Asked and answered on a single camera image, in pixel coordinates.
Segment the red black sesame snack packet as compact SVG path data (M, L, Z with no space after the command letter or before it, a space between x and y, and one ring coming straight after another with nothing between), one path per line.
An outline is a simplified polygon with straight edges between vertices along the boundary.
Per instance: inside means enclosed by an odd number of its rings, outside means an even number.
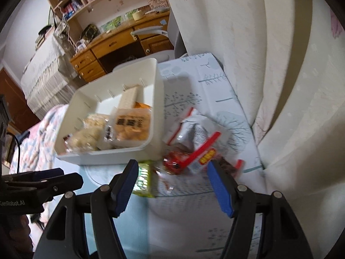
M200 147L193 152L184 152L177 149L169 152L163 158L163 166L171 174L179 175L188 169L191 174L198 174L206 169L208 164L215 160L225 173L235 177L244 166L244 161L238 159L234 164L230 164L220 153L220 147L216 146L222 137L221 132L214 132L210 138L206 139Z

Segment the pale rice cracker pack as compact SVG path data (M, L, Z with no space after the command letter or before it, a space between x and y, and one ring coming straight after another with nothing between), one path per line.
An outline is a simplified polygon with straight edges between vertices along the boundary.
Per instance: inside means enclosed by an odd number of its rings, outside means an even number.
M103 129L109 122L109 115L105 114L89 114L82 120L83 127L89 128L101 128Z
M97 143L101 137L103 128L94 126L83 128L66 139L67 153L92 152L97 149Z

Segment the white plastic organizer bin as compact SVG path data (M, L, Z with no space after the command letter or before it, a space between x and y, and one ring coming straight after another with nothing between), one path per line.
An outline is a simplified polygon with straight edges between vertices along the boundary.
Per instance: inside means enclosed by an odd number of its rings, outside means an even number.
M64 137L75 134L89 114L110 115L119 108L122 94L136 87L137 102L151 107L150 135L146 142L129 148L69 153ZM54 150L61 161L79 166L104 166L158 160L163 152L164 84L155 58L117 68L78 89L73 95L57 133Z

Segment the clear fried noodle snack pack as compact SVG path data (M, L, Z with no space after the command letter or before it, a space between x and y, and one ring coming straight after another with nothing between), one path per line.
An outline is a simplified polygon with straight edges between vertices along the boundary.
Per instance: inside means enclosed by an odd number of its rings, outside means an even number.
M99 148L139 147L149 139L150 126L151 109L115 109L105 126Z

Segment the beige wafer packet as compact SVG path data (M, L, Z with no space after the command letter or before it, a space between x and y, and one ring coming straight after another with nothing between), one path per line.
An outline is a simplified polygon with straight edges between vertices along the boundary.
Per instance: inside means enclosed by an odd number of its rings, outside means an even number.
M133 109L140 89L139 85L133 86L122 93L118 109Z

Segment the orange oat bar packet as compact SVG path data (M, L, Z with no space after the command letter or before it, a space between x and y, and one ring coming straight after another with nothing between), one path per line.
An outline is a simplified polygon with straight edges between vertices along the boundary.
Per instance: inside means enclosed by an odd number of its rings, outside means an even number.
M151 106L144 104L142 102L135 102L134 108L136 108L136 109L151 109Z

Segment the floral blanket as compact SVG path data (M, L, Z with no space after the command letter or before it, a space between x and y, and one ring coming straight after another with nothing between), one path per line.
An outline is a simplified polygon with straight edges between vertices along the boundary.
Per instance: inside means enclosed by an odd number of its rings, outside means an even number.
M50 170L54 167L54 145L67 108L68 105L51 108L40 123L29 129L29 137L15 150L9 167L10 174Z

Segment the tree pattern tablecloth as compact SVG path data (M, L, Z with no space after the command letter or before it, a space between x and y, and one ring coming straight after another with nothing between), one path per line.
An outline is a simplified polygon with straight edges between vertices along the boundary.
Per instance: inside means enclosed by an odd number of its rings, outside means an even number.
M90 114L108 115L125 88L153 109L154 133L137 148L67 153L64 137ZM83 191L123 171L131 159L155 161L153 197L132 196L115 219L128 258L219 258L233 220L222 212L206 166L242 160L238 181L264 193L256 142L237 96L216 58L198 54L158 63L146 58L116 68L73 96L55 143L64 166L80 166Z

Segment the silver snack bag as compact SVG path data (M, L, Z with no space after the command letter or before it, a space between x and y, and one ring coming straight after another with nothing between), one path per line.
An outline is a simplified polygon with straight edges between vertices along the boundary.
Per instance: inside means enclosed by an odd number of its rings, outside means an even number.
M231 131L218 124L215 120L203 115L190 107L172 124L163 137L163 142L171 147L179 147L193 152L200 147L214 132L221 132L222 137L216 146L226 144L231 138Z

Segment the green snack packet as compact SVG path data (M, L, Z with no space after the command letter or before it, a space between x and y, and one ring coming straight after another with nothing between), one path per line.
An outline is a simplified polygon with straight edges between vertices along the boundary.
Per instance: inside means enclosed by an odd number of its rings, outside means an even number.
M154 161L139 162L139 173L133 193L144 198L155 198Z

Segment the wooden desk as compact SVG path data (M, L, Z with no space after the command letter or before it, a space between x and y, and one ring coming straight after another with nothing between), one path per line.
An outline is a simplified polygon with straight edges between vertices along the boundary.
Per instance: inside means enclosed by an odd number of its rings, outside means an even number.
M117 64L129 56L145 57L140 41L151 35L141 35L137 41L133 41L127 33L149 26L162 26L167 30L169 13L150 13L139 21L126 21L116 29L99 35L74 55L70 60L72 67L86 82L91 82L111 73Z

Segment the cream floral curtain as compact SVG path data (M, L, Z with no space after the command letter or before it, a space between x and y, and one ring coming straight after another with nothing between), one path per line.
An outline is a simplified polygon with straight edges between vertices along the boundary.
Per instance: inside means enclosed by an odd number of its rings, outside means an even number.
M315 258L344 229L344 0L168 0L189 54L222 64L271 189Z

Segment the grey office chair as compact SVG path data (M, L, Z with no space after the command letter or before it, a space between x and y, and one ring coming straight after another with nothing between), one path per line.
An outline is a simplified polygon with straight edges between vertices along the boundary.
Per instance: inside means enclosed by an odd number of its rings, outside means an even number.
M151 35L151 37L140 41L141 48L145 52L146 56L129 56L122 63L117 64L113 68L113 72L116 69L120 69L124 66L137 63L140 60L150 57L155 58L158 63L162 63L168 60L180 58L187 53L176 18L172 11L169 13L167 30L164 30L162 26L149 26L131 31L130 33L127 33L127 35L130 36L133 41L137 41L141 35Z

